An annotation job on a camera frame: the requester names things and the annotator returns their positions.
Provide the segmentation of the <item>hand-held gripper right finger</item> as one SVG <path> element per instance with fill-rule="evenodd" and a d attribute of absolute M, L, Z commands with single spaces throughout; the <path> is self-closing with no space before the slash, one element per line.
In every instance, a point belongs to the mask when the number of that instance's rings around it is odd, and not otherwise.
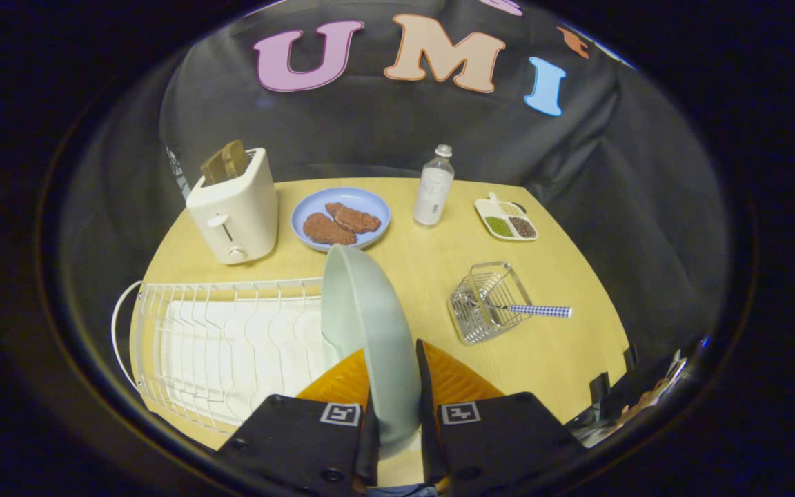
<path fill-rule="evenodd" d="M 530 392 L 505 394 L 417 340 L 426 483 L 448 496 L 552 496 L 583 444 Z"/>

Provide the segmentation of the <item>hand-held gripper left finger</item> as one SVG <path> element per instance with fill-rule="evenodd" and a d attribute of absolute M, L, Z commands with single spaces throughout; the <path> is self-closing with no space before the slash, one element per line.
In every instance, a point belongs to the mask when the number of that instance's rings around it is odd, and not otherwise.
<path fill-rule="evenodd" d="M 297 496 L 359 496 L 376 487 L 379 422 L 363 350 L 294 397 L 266 397 L 218 456 Z"/>

